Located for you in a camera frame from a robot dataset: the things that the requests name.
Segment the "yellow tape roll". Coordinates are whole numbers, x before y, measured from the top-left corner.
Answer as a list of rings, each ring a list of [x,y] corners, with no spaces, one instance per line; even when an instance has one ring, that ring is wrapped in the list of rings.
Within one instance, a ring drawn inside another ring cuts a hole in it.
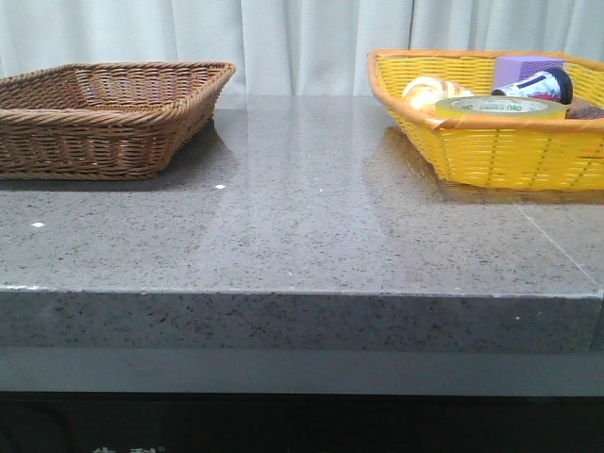
[[[467,114],[495,115],[503,117],[564,119],[567,106],[533,97],[501,95],[474,95],[452,97],[435,104],[437,117],[457,118]]]

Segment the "bread roll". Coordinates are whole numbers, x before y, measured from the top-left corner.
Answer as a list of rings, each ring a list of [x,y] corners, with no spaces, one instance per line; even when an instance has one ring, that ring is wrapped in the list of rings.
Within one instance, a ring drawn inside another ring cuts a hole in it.
[[[402,91],[402,100],[416,110],[434,108],[448,98],[473,96],[461,83],[436,75],[422,75],[412,80]]]

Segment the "white curtain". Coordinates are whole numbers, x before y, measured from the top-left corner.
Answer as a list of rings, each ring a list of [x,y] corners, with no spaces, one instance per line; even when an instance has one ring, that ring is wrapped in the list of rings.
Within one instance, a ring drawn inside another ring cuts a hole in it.
[[[5,1],[1,73],[222,60],[230,94],[366,95],[377,48],[603,57],[599,1]]]

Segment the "brown wicker basket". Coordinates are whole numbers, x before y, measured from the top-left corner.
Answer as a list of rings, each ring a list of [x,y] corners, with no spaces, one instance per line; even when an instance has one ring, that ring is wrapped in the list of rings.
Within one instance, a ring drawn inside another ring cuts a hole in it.
[[[139,180],[212,119],[224,61],[72,63],[1,81],[1,177]]]

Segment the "yellow woven basket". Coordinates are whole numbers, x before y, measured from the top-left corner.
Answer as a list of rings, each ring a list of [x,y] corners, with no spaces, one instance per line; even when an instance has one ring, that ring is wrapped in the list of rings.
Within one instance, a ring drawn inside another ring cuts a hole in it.
[[[439,119],[412,109],[401,98],[418,76],[441,76],[487,94],[501,55],[375,49],[368,55],[368,79],[374,96],[441,179],[522,191],[602,189],[602,119]]]

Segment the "purple sponge block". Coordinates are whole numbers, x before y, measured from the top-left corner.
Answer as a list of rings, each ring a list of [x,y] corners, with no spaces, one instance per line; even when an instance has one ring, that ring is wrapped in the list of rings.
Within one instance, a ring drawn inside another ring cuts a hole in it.
[[[492,91],[518,82],[544,69],[562,68],[564,64],[564,59],[547,56],[512,55],[497,57],[495,59]]]

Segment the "patterned bottle with black cap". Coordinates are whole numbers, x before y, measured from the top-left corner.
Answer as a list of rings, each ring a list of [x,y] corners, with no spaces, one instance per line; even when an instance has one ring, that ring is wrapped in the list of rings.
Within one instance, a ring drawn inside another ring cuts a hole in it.
[[[564,69],[552,67],[517,82],[496,87],[491,95],[538,98],[569,105],[574,97],[574,84]]]

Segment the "dark brown object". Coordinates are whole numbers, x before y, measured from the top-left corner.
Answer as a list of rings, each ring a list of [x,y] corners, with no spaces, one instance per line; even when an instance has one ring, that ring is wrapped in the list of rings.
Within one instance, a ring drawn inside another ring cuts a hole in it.
[[[573,120],[592,120],[603,117],[603,108],[577,96],[573,98],[566,112],[566,118]]]

